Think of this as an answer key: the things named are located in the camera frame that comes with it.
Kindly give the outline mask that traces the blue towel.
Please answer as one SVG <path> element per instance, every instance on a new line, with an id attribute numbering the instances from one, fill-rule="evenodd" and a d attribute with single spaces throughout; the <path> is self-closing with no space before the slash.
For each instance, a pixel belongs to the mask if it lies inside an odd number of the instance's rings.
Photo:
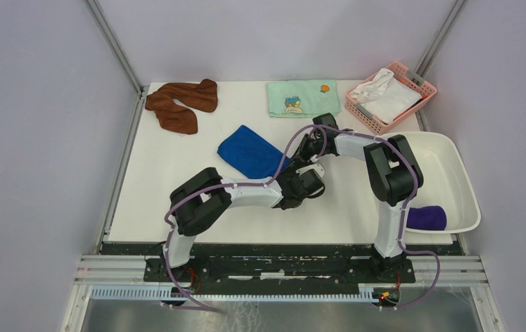
<path id="1" fill-rule="evenodd" d="M 272 178 L 279 167 L 287 168 L 291 159 L 245 125 L 238 127 L 217 148 L 218 156 L 248 179 Z"/>

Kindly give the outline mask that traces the purple towel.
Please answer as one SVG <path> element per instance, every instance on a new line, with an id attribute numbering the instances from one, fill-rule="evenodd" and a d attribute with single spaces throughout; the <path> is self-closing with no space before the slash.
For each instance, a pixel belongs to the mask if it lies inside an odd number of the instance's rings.
<path id="1" fill-rule="evenodd" d="M 444 209 L 437 205 L 411 207 L 406 227 L 413 230 L 442 231 L 447 227 L 447 215 Z"/>

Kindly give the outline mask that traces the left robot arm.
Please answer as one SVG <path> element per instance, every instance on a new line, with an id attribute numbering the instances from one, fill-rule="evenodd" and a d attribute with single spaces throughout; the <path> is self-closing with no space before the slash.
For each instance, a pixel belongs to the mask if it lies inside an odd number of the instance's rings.
<path id="1" fill-rule="evenodd" d="M 197 235 L 208 230 L 231 208 L 259 206 L 288 210 L 325 191 L 325 170 L 318 163 L 286 168 L 277 177 L 228 178 L 207 167 L 175 189 L 164 220 L 171 230 L 163 247 L 161 272 L 177 282 L 187 273 L 190 251 Z"/>

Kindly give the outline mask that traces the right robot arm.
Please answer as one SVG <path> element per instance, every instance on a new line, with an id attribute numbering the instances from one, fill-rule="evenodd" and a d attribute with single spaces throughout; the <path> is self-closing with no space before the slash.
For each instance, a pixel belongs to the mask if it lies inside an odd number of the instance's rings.
<path id="1" fill-rule="evenodd" d="M 373 194 L 380 202 L 379 225 L 369 264 L 371 277 L 387 282 L 397 274 L 394 258 L 404 253 L 403 237 L 411 200 L 424 177 L 408 139 L 401 134 L 386 138 L 341 130 L 330 113 L 313 119 L 314 127 L 300 141 L 287 169 L 300 169 L 324 155 L 348 156 L 366 164 Z"/>

